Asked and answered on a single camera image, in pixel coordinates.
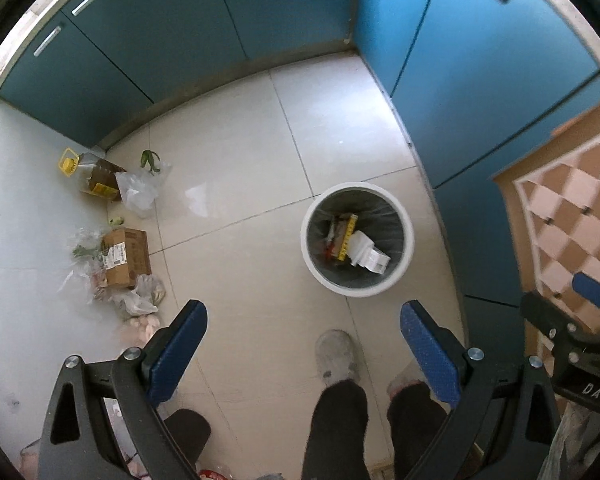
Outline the white round trash bin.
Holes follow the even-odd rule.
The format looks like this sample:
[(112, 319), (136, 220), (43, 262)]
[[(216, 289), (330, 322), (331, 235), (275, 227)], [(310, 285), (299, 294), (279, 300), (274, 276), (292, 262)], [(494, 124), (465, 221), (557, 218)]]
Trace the white round trash bin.
[(414, 255), (415, 234), (391, 193), (347, 182), (314, 200), (302, 221), (300, 246), (306, 267), (323, 286), (341, 296), (366, 298), (400, 281)]

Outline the blue kitchen cabinets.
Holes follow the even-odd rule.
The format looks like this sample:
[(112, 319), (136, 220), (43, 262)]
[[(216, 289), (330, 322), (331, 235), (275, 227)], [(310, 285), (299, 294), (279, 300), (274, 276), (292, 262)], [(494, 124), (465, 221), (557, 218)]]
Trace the blue kitchen cabinets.
[(85, 146), (221, 84), (355, 50), (436, 194), (475, 346), (524, 348), (489, 174), (600, 96), (600, 37), (570, 0), (0, 0), (0, 98)]

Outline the black round stool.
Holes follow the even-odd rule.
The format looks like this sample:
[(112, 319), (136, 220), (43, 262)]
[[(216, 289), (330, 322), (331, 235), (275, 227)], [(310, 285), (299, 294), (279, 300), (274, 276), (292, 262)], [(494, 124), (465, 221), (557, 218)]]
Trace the black round stool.
[(180, 408), (163, 422), (186, 460), (195, 466), (211, 437), (208, 420), (193, 410)]

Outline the grey right slipper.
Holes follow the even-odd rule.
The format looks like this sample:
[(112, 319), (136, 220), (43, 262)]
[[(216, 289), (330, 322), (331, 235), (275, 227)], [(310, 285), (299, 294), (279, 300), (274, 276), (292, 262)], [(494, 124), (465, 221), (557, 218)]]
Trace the grey right slipper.
[(389, 382), (387, 388), (388, 397), (393, 399), (401, 390), (418, 384), (426, 384), (427, 382), (428, 380), (417, 361), (413, 360)]

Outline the grey slipper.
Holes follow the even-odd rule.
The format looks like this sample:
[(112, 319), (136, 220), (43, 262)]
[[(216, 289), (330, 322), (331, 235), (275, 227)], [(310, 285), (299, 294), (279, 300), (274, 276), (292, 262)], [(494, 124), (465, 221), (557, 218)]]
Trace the grey slipper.
[(358, 382), (358, 356), (352, 337), (344, 330), (328, 330), (315, 344), (318, 374), (326, 387)]
[(418, 384), (426, 384), (427, 382), (428, 380), (417, 361), (413, 360), (389, 382), (387, 388), (388, 397), (393, 399), (401, 390)]

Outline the checkered beige table mat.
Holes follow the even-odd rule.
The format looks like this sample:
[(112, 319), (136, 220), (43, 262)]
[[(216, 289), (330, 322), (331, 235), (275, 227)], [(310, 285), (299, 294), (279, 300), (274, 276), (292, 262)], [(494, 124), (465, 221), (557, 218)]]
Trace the checkered beige table mat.
[(600, 334), (600, 309), (573, 275), (600, 283), (600, 102), (494, 178), (504, 198), (523, 292), (536, 290)]

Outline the crumpled clear plastic bags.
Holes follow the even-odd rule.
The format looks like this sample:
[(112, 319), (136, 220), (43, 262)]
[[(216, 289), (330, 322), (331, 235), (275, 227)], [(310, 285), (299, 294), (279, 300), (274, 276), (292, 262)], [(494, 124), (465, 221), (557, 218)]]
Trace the crumpled clear plastic bags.
[(147, 233), (117, 228), (81, 230), (70, 242), (68, 274), (61, 297), (79, 304), (112, 304), (126, 318), (158, 312), (166, 298), (163, 281), (152, 273)]

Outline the person's dark trouser legs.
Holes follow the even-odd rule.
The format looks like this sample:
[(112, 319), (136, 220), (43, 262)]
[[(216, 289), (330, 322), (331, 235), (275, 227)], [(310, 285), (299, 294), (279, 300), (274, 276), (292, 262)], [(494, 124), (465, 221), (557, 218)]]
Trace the person's dark trouser legs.
[[(442, 427), (446, 413), (423, 382), (401, 389), (388, 412), (398, 479), (408, 477)], [(364, 389), (344, 380), (327, 387), (314, 408), (302, 466), (303, 479), (367, 479), (364, 440), (368, 424)]]

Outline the brown cardboard box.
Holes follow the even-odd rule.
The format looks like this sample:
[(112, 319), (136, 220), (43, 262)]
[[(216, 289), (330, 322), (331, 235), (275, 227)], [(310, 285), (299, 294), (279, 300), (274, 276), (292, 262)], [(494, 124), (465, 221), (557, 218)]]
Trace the brown cardboard box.
[(102, 238), (102, 265), (107, 288), (134, 288), (137, 278), (151, 274), (145, 231), (115, 229)]

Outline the grey left slipper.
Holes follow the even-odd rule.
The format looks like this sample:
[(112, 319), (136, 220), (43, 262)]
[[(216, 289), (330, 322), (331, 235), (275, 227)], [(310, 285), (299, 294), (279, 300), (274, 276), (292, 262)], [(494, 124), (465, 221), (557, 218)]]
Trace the grey left slipper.
[(326, 387), (358, 382), (358, 356), (352, 337), (344, 330), (328, 330), (315, 344), (318, 374)]

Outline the long white pink box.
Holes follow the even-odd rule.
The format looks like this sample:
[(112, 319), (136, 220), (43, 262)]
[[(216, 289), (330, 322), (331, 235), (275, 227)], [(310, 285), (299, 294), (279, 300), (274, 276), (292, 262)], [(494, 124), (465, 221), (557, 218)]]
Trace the long white pink box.
[(362, 266), (375, 274), (384, 274), (390, 262), (390, 257), (362, 231), (355, 231), (351, 236), (347, 256), (352, 266)]

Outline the white plastic bag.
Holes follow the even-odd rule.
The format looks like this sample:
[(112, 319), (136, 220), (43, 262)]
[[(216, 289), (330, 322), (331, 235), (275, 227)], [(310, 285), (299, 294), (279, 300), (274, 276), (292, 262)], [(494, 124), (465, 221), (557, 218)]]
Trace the white plastic bag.
[(172, 165), (156, 161), (157, 172), (146, 168), (116, 173), (117, 185), (124, 208), (140, 218), (151, 217), (155, 204), (166, 179), (170, 176)]

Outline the yellow capped oil bottle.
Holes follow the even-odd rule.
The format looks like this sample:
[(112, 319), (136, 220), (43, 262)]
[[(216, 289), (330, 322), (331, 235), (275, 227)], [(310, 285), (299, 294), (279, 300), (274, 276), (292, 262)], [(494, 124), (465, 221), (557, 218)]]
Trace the yellow capped oil bottle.
[(66, 148), (60, 156), (58, 169), (80, 192), (108, 202), (120, 202), (116, 174), (125, 172), (124, 168), (93, 153), (78, 154), (72, 148)]

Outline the red gold flat box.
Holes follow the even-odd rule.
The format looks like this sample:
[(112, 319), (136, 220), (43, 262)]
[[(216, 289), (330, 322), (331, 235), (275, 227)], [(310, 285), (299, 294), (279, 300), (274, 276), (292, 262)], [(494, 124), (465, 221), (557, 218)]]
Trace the red gold flat box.
[(327, 261), (343, 262), (347, 257), (348, 245), (353, 235), (357, 214), (340, 214), (332, 218), (328, 234), (325, 238), (325, 257)]

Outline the green vegetable scrap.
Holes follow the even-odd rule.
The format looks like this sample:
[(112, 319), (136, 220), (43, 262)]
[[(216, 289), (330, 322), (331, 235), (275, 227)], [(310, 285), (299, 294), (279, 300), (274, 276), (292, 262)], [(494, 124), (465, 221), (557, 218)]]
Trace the green vegetable scrap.
[(140, 168), (147, 170), (150, 174), (160, 174), (161, 159), (159, 155), (151, 150), (142, 151), (142, 154), (140, 154)]

